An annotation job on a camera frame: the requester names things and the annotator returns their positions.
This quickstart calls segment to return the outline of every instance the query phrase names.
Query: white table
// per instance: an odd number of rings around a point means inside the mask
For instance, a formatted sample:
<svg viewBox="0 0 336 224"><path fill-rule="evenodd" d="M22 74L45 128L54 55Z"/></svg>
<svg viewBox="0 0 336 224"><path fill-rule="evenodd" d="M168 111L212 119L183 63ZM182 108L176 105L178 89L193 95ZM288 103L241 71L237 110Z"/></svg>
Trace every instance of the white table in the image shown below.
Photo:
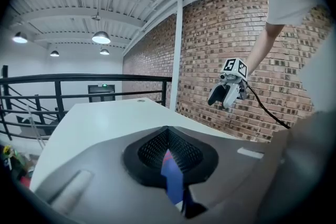
<svg viewBox="0 0 336 224"><path fill-rule="evenodd" d="M165 125L237 139L148 98L76 104L54 130L38 159L30 189L35 191L55 169L92 145Z"/></svg>

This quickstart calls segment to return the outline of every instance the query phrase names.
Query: blue cloth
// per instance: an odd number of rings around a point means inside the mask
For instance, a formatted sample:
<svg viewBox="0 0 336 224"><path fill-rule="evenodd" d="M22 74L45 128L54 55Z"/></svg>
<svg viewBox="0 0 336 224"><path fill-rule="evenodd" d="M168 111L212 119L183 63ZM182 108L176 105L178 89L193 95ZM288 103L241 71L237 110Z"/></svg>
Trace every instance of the blue cloth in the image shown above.
<svg viewBox="0 0 336 224"><path fill-rule="evenodd" d="M164 156L161 175L167 178L167 195L173 204L183 199L183 174L170 151Z"/></svg>

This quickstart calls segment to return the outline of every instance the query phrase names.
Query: white wall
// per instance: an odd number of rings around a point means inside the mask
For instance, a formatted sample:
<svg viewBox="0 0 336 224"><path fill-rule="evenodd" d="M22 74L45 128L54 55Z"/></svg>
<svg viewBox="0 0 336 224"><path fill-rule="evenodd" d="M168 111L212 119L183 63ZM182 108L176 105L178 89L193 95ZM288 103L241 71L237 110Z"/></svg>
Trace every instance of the white wall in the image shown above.
<svg viewBox="0 0 336 224"><path fill-rule="evenodd" d="M59 57L49 57L46 69L50 74L58 73L95 73L95 74L122 74L122 49L105 46L109 55L99 54L101 46L85 44L67 44L58 46ZM51 46L50 52L56 49ZM62 94L88 93L88 85L99 83L114 84L115 92L121 92L121 81L65 81L61 83ZM69 110L75 103L86 103L88 98L64 99L64 108Z"/></svg>
<svg viewBox="0 0 336 224"><path fill-rule="evenodd" d="M106 47L110 51L106 56L99 54L99 45L64 44L57 48L60 56L51 57L50 52L55 46L45 49L32 42L18 44L12 41L12 35L6 29L0 31L0 67L8 65L10 77L52 73L122 74L122 49ZM121 92L119 81L78 81L62 82L62 94L88 93L87 85L98 83L115 84L116 92ZM23 95L55 94L53 82L15 84L12 87ZM88 99L64 99L64 107L69 110L75 103L82 102L88 102ZM54 110L56 100L41 100L41 105Z"/></svg>

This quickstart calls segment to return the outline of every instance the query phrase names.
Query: black mesh vent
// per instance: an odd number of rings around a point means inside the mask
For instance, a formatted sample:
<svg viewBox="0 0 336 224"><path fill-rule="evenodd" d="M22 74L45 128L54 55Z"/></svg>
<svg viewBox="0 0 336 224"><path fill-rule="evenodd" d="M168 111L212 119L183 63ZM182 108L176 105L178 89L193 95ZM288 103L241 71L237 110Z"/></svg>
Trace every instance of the black mesh vent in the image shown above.
<svg viewBox="0 0 336 224"><path fill-rule="evenodd" d="M168 132L168 148L181 169L181 172L187 172L201 163L203 154L197 147L173 132Z"/></svg>
<svg viewBox="0 0 336 224"><path fill-rule="evenodd" d="M202 152L169 129L139 148L139 159L148 167L160 169L165 153L170 150L181 172L187 172L203 159Z"/></svg>
<svg viewBox="0 0 336 224"><path fill-rule="evenodd" d="M163 132L139 148L139 159L148 167L161 170L168 143L166 132Z"/></svg>
<svg viewBox="0 0 336 224"><path fill-rule="evenodd" d="M170 150L183 173L183 184L205 182L218 164L218 154L210 145L171 126L162 128L129 144L123 152L123 163L137 182L144 186L166 189L161 175L164 155Z"/></svg>

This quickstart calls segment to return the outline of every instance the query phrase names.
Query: brick wall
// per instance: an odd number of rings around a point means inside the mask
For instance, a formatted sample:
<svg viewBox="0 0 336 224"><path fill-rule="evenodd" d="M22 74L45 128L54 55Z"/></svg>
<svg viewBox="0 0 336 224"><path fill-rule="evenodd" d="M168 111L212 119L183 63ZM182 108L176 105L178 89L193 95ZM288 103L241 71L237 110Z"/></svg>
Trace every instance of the brick wall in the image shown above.
<svg viewBox="0 0 336 224"><path fill-rule="evenodd" d="M171 77L173 72L176 15L153 28L124 57L123 73ZM122 91L161 90L161 82L124 81ZM171 83L167 83L166 106L169 107ZM148 97L161 100L160 93L128 95L123 99Z"/></svg>
<svg viewBox="0 0 336 224"><path fill-rule="evenodd" d="M255 97L223 111L207 105L226 58L247 58L265 25L267 0L199 0L184 8L177 112L225 133L248 140L268 141L276 124ZM148 33L125 57L124 73L171 76L175 16ZM273 49L249 78L265 107L289 125L309 115L312 104L298 79L330 29L320 8L313 9L300 27L286 26ZM126 90L148 89L128 83Z"/></svg>

